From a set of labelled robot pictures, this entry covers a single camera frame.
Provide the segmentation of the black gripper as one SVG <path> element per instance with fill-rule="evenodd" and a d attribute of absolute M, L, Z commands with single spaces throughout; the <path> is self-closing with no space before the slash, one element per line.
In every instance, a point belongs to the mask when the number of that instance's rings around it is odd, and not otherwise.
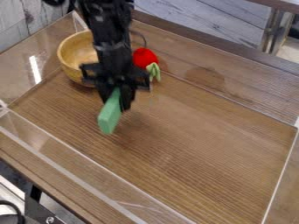
<path fill-rule="evenodd" d="M 97 86 L 99 97 L 107 102 L 115 87 L 121 87 L 121 109 L 131 109 L 137 89 L 150 89 L 150 74 L 134 64 L 131 44 L 126 41 L 94 41 L 97 62 L 82 63 L 82 81 Z"/>

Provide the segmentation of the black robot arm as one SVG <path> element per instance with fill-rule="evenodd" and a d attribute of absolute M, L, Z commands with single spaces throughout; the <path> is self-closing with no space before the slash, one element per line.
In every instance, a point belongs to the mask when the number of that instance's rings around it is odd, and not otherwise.
<path fill-rule="evenodd" d="M 93 35 L 98 61 L 82 64 L 83 81 L 109 101 L 119 90 L 121 111 L 131 109 L 137 90 L 150 89 L 150 73 L 134 63 L 130 38 L 133 4 L 129 0 L 79 0 L 79 9 Z"/>

